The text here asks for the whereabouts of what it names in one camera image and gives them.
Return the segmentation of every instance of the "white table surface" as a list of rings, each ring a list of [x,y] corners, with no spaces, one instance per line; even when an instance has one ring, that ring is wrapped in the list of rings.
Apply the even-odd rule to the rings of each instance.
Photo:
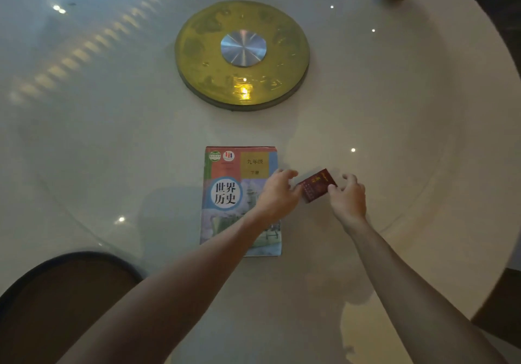
[[[301,25],[311,63],[293,97],[237,113],[173,60],[181,25],[217,1],[0,0],[0,290],[80,249],[153,272],[199,243],[205,146],[275,145],[303,175],[357,174],[375,228],[473,315],[521,221],[521,84],[477,3],[256,0]],[[241,262],[173,353],[346,358],[408,360],[326,198],[284,220],[281,257]]]

